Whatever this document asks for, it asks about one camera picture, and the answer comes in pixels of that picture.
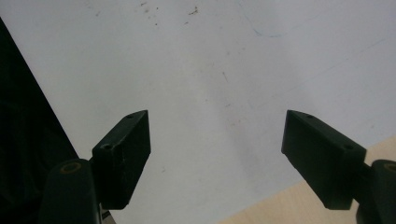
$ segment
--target black plastic part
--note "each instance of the black plastic part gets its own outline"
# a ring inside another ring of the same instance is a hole
[[[50,170],[77,154],[0,19],[0,217],[36,223]]]
[[[98,199],[104,209],[123,209],[149,158],[149,113],[123,118],[92,151]]]
[[[396,223],[396,162],[378,160],[372,164],[371,189],[382,224]]]
[[[375,203],[373,184],[376,170],[364,164],[352,179],[350,195],[359,203],[356,220],[358,224],[381,224],[381,217]]]
[[[351,179],[363,166],[366,149],[320,119],[289,110],[282,153],[326,208],[350,208]]]
[[[91,164],[83,159],[66,161],[49,173],[39,224],[99,224]]]

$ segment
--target wooden surface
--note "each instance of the wooden surface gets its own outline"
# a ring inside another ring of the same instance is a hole
[[[396,136],[373,147],[367,153],[366,163],[378,159],[396,161]],[[331,211],[324,208],[317,195],[302,181],[275,196],[256,203],[249,208],[221,221],[219,224],[266,224],[266,223],[356,223],[358,204],[354,202],[349,211]]]

